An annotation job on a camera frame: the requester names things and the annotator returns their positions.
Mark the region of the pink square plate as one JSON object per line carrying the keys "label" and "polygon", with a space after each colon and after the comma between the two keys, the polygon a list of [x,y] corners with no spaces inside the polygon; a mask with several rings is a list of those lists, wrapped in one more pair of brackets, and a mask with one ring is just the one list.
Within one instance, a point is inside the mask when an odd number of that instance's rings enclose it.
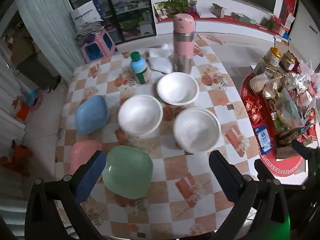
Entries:
{"label": "pink square plate", "polygon": [[70,174],[74,174],[76,170],[95,154],[96,151],[102,150],[102,144],[95,140],[77,141],[70,153]]}

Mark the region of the green square plate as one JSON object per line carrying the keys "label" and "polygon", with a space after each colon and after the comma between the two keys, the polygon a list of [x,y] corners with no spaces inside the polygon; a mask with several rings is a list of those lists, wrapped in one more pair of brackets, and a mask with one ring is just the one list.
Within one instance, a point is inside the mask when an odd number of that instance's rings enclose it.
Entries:
{"label": "green square plate", "polygon": [[128,199],[147,194],[153,174],[150,156],[137,148],[116,146],[106,157],[103,183],[110,191]]}

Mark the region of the white bowl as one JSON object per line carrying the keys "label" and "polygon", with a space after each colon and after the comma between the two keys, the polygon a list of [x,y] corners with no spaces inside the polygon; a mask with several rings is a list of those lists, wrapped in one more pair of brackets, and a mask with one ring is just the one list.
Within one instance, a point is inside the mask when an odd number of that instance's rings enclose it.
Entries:
{"label": "white bowl", "polygon": [[221,126],[211,111],[190,107],[176,116],[173,134],[178,145],[186,152],[209,153],[219,141]]}
{"label": "white bowl", "polygon": [[118,112],[118,124],[127,134],[134,137],[155,131],[163,119],[163,108],[153,96],[141,94],[127,99]]}
{"label": "white bowl", "polygon": [[174,106],[184,106],[194,102],[199,92],[197,81],[185,73],[167,74],[157,83],[158,96],[164,102]]}

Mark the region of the blue square plate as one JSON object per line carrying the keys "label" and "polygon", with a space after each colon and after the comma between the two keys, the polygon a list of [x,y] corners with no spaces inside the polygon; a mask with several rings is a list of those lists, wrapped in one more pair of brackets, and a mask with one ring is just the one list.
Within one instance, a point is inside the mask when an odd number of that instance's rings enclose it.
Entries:
{"label": "blue square plate", "polygon": [[109,118],[108,107],[103,96],[95,95],[83,102],[75,114],[76,129],[79,134],[88,135],[106,125]]}

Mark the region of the brown box with lettering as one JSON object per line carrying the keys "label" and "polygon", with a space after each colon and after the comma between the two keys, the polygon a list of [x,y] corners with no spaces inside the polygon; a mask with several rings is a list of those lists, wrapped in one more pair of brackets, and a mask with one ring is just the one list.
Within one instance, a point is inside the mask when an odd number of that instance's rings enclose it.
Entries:
{"label": "brown box with lettering", "polygon": [[283,161],[286,159],[294,158],[296,156],[299,156],[299,153],[291,146],[277,148],[276,161]]}

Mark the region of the blue wet wipes pack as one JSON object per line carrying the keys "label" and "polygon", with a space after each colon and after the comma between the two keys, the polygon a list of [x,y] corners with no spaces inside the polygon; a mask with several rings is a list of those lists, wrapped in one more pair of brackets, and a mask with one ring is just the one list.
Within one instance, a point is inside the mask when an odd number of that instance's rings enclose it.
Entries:
{"label": "blue wet wipes pack", "polygon": [[261,148],[261,154],[266,155],[272,150],[272,144],[266,126],[259,126],[254,129],[254,132]]}

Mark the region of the red small stool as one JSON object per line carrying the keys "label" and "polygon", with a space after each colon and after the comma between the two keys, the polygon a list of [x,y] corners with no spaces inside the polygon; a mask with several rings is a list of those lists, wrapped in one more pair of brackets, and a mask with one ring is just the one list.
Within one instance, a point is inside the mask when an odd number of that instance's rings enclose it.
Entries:
{"label": "red small stool", "polygon": [[11,156],[1,157],[1,166],[19,173],[22,177],[30,177],[28,164],[33,152],[27,146],[18,145],[15,140],[12,141],[10,150]]}

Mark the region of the white foam wrapped fruit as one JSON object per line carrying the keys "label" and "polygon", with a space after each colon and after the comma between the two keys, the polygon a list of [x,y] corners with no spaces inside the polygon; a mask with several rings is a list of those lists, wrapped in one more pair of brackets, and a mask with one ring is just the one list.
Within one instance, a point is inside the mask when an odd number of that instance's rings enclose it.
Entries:
{"label": "white foam wrapped fruit", "polygon": [[251,78],[249,81],[249,86],[254,93],[259,93],[260,91],[263,90],[267,82],[268,82],[268,77],[263,73]]}

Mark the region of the orange bucket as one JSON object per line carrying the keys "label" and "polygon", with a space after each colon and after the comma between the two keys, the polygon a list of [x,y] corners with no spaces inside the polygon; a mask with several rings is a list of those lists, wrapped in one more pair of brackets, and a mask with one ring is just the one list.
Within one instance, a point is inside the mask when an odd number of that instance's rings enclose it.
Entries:
{"label": "orange bucket", "polygon": [[30,108],[20,99],[16,99],[12,102],[12,112],[13,118],[22,123],[25,123],[28,118]]}

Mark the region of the checkered patterned tablecloth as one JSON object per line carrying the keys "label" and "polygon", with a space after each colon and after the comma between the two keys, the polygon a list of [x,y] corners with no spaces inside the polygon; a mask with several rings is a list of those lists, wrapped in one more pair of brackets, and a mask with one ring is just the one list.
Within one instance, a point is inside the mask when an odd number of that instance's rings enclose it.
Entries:
{"label": "checkered patterned tablecloth", "polygon": [[[98,182],[82,208],[104,236],[129,239],[173,239],[200,235],[218,229],[233,204],[224,195],[214,177],[205,153],[189,154],[179,148],[172,127],[182,110],[163,104],[163,120],[144,137],[132,137],[119,127],[120,106],[138,94],[156,96],[162,73],[150,70],[145,85],[135,85],[128,52],[113,55],[76,68],[62,110],[61,137],[57,141],[55,175],[62,178],[70,171],[72,146],[79,140],[92,139],[104,152],[118,145],[145,151],[153,162],[153,175],[144,198],[129,200]],[[196,107],[205,108],[218,118],[222,134],[216,148],[242,173],[255,175],[254,161],[259,157],[258,142],[250,119],[227,70],[212,43],[197,39],[191,76],[200,93]],[[89,135],[76,130],[75,114],[89,97],[102,96],[108,106],[107,124]]]}

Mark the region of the green cap drink bottle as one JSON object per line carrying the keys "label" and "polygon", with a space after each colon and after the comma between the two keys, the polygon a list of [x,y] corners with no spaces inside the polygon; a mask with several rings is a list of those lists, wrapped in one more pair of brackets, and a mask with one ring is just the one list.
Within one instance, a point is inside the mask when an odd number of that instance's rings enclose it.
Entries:
{"label": "green cap drink bottle", "polygon": [[141,57],[138,51],[134,51],[130,54],[131,62],[130,67],[135,75],[135,80],[138,84],[144,85],[148,83],[148,66],[144,58]]}

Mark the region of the pink plastic stool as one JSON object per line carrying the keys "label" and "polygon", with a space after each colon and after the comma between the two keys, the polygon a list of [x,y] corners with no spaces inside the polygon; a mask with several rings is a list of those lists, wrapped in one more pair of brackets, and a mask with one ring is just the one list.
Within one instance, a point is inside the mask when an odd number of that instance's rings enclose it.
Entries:
{"label": "pink plastic stool", "polygon": [[81,47],[86,63],[91,63],[104,57],[111,57],[115,51],[118,51],[116,45],[105,29],[95,35],[89,34]]}

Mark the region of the pink steel thermos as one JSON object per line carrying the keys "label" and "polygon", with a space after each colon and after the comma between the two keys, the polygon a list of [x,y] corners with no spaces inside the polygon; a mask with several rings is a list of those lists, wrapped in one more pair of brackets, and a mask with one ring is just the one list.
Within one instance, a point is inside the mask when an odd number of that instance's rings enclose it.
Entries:
{"label": "pink steel thermos", "polygon": [[194,18],[189,14],[176,14],[173,25],[174,71],[190,74],[194,53]]}

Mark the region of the glass door cabinet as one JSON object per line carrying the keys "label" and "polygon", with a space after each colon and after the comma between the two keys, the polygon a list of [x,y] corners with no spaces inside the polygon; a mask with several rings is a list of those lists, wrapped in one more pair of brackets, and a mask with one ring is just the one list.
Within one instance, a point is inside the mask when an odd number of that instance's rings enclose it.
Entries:
{"label": "glass door cabinet", "polygon": [[68,0],[73,9],[99,4],[105,29],[116,44],[156,35],[151,0]]}

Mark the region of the potted green plant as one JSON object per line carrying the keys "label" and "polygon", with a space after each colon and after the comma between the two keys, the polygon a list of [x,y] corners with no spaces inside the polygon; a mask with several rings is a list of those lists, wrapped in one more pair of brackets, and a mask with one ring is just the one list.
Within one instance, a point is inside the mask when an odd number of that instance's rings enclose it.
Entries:
{"label": "potted green plant", "polygon": [[188,0],[167,0],[164,2],[164,8],[171,14],[188,13],[190,4]]}

